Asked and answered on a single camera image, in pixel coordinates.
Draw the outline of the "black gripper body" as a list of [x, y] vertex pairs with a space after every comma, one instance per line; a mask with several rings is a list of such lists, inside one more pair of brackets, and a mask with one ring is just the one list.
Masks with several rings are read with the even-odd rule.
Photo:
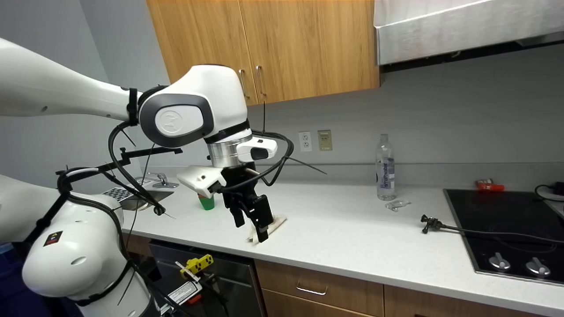
[[250, 211], [254, 208], [254, 202], [257, 200], [254, 190], [255, 172], [252, 165], [224, 169], [222, 176], [227, 181], [227, 188], [222, 192], [224, 204], [227, 208], [243, 208]]

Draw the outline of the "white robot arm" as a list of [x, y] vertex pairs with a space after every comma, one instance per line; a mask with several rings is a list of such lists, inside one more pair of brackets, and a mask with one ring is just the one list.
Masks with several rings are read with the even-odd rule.
[[[250, 128], [232, 68], [194, 65], [167, 86], [139, 91], [1, 40], [0, 98], [5, 116], [95, 114], [137, 125], [158, 151], [204, 141], [211, 163], [185, 169], [180, 181], [204, 197], [222, 193], [236, 223], [252, 222], [255, 239], [269, 237], [275, 216], [254, 192], [254, 163], [273, 156], [276, 142]], [[84, 317], [158, 317], [157, 292], [125, 253], [118, 200], [70, 188], [90, 174], [67, 171], [56, 188], [5, 176], [1, 239], [24, 248], [23, 281], [44, 297], [67, 297]]]

